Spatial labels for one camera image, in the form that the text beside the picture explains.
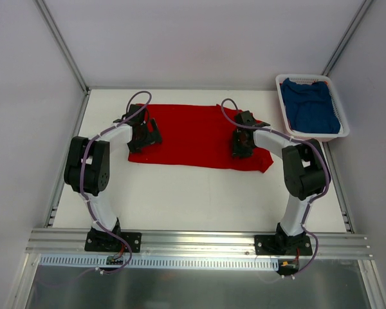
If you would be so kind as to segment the red t shirt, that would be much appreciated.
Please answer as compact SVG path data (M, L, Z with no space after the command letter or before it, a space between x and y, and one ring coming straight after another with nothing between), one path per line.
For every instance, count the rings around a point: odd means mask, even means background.
M163 139L128 161L139 164L187 165L213 169L266 172L273 165L269 151L257 148L249 158L232 156L235 126L223 116L220 105L153 104L147 107Z

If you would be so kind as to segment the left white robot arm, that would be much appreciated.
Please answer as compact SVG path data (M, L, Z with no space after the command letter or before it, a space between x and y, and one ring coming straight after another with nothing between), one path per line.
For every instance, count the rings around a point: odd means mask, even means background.
M155 119L146 107L131 104L127 113L93 138L71 139L64 170L64 182L83 199L92 219L85 250L113 252L126 249L120 220L107 197L111 153L126 146L131 155L162 143Z

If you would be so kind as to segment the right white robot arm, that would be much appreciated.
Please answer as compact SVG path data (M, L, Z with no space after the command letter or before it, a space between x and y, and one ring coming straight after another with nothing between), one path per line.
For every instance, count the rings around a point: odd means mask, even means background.
M269 124L258 123L249 111L238 112L234 122L237 126L232 134L232 156L250 158L257 147L272 152L282 160L284 183L289 192L275 234L255 237L256 252L312 255L306 220L312 202L326 193L330 182L320 143L315 139L296 141L275 132Z

